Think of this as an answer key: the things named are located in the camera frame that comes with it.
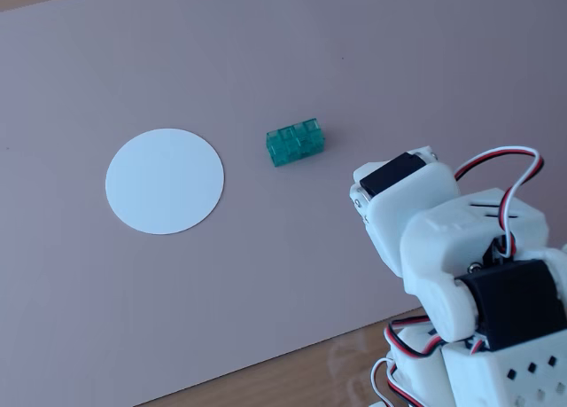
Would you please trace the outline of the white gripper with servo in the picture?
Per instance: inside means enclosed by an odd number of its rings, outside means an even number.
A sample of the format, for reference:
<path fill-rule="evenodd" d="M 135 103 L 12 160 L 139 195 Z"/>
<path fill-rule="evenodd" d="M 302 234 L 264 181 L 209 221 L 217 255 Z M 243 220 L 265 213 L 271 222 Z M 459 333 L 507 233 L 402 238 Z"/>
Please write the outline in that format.
<path fill-rule="evenodd" d="M 380 258 L 400 278 L 402 234 L 415 215 L 459 196 L 453 171 L 426 146 L 366 163 L 353 180 L 349 197 Z"/>

